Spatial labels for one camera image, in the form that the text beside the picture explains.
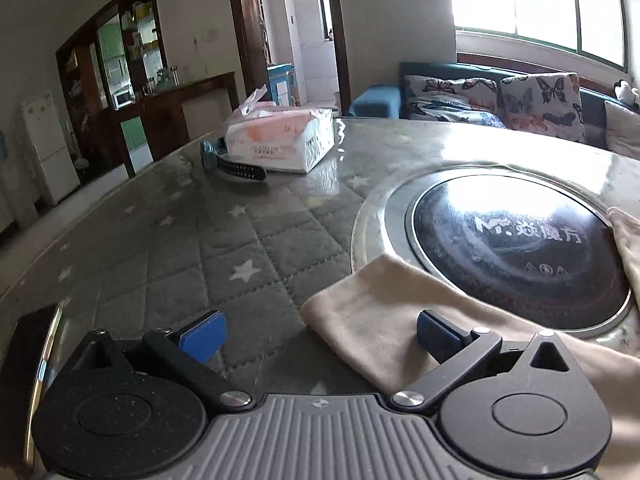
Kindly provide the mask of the grey star quilted table cover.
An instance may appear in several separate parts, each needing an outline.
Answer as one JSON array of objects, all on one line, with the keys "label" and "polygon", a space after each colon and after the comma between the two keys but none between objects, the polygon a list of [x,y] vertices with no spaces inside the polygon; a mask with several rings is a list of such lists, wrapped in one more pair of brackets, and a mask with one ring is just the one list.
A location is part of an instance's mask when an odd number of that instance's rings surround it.
[{"label": "grey star quilted table cover", "polygon": [[103,328],[134,339],[224,312],[229,336],[213,367],[255,394],[392,393],[434,366],[416,343],[416,318],[434,309],[458,325],[526,340],[532,322],[464,298],[350,238],[386,185],[452,164],[525,168],[636,214],[633,159],[506,129],[349,119],[344,142],[306,176],[262,183],[206,174],[191,145],[108,196],[2,297],[1,338],[50,304],[63,319],[51,356],[64,364]]}]

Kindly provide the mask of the round black induction cooktop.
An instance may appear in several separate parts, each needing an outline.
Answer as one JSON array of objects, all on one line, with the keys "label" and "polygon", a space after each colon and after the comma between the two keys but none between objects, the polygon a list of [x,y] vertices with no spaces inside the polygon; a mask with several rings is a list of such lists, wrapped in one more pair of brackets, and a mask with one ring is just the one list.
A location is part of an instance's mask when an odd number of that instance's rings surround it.
[{"label": "round black induction cooktop", "polygon": [[462,164],[389,177],[358,211],[350,241],[355,270],[380,255],[582,339],[612,335],[634,308],[604,206],[524,168]]}]

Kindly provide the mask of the dark wooden sideboard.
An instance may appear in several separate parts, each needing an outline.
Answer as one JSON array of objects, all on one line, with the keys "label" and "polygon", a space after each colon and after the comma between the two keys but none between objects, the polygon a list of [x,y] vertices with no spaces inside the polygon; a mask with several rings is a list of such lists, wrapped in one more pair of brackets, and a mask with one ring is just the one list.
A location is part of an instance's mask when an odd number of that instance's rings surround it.
[{"label": "dark wooden sideboard", "polygon": [[190,142],[183,104],[219,90],[227,92],[231,108],[239,105],[234,73],[229,72],[179,84],[154,96],[144,96],[119,110],[107,110],[106,118],[113,126],[120,126],[122,122],[139,117],[152,161],[158,162]]}]

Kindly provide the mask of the white refrigerator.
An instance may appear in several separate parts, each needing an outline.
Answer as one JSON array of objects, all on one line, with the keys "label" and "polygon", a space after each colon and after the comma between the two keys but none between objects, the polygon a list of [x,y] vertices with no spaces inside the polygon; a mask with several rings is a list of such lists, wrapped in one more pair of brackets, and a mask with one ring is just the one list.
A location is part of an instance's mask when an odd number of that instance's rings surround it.
[{"label": "white refrigerator", "polygon": [[50,91],[22,105],[26,136],[44,199],[56,206],[80,185]]}]

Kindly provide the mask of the pink white tissue pack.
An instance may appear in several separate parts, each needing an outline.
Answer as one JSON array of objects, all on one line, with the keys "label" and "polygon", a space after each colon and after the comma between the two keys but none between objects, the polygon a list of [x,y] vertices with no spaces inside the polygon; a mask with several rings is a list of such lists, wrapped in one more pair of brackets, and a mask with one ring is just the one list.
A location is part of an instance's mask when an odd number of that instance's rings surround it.
[{"label": "pink white tissue pack", "polygon": [[284,106],[266,101],[262,86],[224,123],[234,162],[267,170],[308,174],[335,144],[333,112],[323,107]]}]

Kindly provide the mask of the dark wooden display cabinet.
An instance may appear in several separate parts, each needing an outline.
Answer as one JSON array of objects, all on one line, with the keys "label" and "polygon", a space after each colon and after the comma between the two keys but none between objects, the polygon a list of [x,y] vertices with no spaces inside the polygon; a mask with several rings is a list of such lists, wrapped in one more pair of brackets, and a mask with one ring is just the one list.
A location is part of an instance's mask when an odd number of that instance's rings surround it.
[{"label": "dark wooden display cabinet", "polygon": [[142,118],[117,113],[154,92],[166,53],[157,0],[112,0],[56,53],[82,183],[152,162]]}]

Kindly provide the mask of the left butterfly cushion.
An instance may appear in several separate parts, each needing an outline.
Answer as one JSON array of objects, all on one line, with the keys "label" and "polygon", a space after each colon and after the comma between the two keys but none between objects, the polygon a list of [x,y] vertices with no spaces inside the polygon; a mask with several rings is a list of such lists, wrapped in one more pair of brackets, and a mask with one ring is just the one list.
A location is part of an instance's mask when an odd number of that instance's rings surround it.
[{"label": "left butterfly cushion", "polygon": [[404,90],[408,119],[494,128],[506,126],[499,117],[498,86],[493,80],[408,75],[404,77]]}]

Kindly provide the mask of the butterfly cushion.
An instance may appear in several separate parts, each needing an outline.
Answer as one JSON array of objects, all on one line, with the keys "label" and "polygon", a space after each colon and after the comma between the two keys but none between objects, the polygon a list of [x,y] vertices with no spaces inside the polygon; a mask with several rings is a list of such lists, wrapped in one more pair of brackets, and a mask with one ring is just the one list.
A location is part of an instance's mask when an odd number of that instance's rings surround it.
[{"label": "butterfly cushion", "polygon": [[494,128],[506,126],[499,117],[498,86],[493,80],[408,75],[404,77],[404,90],[408,119]]},{"label": "butterfly cushion", "polygon": [[585,143],[579,77],[575,73],[503,78],[500,92],[511,129]]}]

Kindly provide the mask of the right butterfly cushion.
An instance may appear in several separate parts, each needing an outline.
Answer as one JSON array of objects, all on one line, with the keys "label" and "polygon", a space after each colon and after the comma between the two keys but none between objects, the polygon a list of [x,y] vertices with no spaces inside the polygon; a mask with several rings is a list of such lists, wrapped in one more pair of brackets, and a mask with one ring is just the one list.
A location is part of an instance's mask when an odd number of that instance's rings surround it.
[{"label": "right butterfly cushion", "polygon": [[575,73],[503,78],[500,92],[511,129],[585,143],[579,77]]}]

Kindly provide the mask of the blue corner sofa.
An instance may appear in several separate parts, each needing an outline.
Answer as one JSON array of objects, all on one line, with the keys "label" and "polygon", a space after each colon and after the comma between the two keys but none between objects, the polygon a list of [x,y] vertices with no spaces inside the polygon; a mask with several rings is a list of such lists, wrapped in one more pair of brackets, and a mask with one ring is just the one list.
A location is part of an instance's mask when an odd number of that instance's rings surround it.
[{"label": "blue corner sofa", "polygon": [[[503,68],[491,66],[477,66],[470,64],[427,64],[403,62],[399,69],[399,82],[393,86],[374,86],[363,92],[349,107],[348,114],[354,117],[369,118],[393,118],[408,119],[405,113],[404,77],[419,75],[439,79],[470,79],[485,78],[495,81],[498,86],[499,117],[506,125],[504,106],[500,92],[500,81],[506,77],[529,74],[550,74],[567,72],[543,72],[542,70],[530,70],[529,72],[514,72]],[[585,86],[585,79],[579,77],[580,98],[582,99],[582,118],[586,133],[585,144],[594,148],[608,150],[605,143],[606,117],[604,103],[611,101],[622,107],[626,107],[618,99],[594,91]],[[638,110],[626,107],[639,114]]]}]

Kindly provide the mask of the grey plain cushion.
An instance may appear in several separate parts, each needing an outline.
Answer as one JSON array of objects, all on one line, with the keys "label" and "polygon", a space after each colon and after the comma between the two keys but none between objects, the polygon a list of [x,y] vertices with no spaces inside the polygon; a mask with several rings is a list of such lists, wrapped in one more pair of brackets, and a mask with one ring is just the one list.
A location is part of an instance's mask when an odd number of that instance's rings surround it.
[{"label": "grey plain cushion", "polygon": [[611,101],[604,103],[606,147],[619,155],[640,159],[640,115]]}]

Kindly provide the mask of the blue white small cabinet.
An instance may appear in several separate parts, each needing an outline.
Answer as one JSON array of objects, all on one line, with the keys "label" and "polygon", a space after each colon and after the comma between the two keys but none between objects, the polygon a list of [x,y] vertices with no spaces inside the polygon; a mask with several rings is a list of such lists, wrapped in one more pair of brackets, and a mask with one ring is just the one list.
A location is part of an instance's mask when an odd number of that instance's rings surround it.
[{"label": "blue white small cabinet", "polygon": [[270,96],[273,102],[281,106],[294,104],[292,90],[293,65],[283,63],[267,67]]}]

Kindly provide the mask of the black white plush toy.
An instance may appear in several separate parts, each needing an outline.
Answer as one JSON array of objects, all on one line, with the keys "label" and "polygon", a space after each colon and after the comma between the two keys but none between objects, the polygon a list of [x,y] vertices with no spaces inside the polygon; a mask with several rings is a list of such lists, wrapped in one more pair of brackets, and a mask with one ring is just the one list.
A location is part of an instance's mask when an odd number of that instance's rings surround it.
[{"label": "black white plush toy", "polygon": [[628,81],[620,79],[614,84],[614,94],[616,99],[623,103],[626,107],[638,110],[639,108],[639,90],[634,88]]}]

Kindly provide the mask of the dark wooden door frame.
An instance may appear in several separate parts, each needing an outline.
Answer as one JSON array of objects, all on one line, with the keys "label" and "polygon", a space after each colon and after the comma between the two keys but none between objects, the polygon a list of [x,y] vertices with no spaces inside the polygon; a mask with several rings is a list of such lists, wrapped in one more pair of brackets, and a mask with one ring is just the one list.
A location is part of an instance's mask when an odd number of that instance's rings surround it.
[{"label": "dark wooden door frame", "polygon": [[352,100],[341,0],[230,0],[246,93],[265,86],[269,74],[293,67],[290,97],[296,104],[329,104],[344,115]]}]

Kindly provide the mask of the window with green frame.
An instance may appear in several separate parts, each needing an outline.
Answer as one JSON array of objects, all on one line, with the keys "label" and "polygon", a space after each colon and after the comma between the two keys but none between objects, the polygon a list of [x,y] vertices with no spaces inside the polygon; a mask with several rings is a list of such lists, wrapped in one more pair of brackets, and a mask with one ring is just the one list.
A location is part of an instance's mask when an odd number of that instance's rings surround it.
[{"label": "window with green frame", "polygon": [[469,32],[557,47],[598,62],[627,64],[623,0],[451,0]]}]

